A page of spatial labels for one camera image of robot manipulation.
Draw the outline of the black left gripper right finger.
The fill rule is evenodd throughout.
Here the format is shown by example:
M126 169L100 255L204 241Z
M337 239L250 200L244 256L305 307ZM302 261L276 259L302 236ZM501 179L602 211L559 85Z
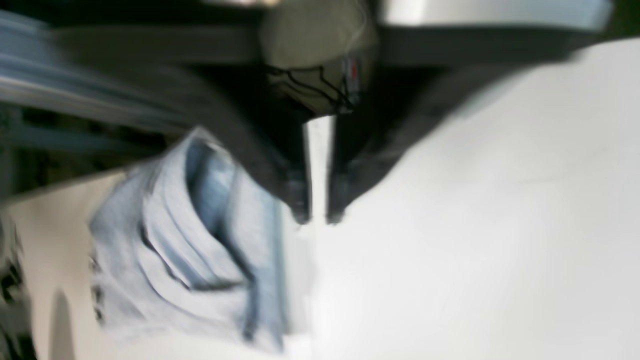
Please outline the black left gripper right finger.
M330 224L377 186L415 143L478 92L538 64L562 62L594 30L542 25L379 28L374 73L355 109L334 121Z

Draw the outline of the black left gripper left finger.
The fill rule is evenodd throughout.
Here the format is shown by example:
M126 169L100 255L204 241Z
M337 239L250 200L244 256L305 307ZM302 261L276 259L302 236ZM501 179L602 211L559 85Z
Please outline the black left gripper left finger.
M73 63L206 128L298 224L310 221L303 117L271 87L256 26L89 25L52 39Z

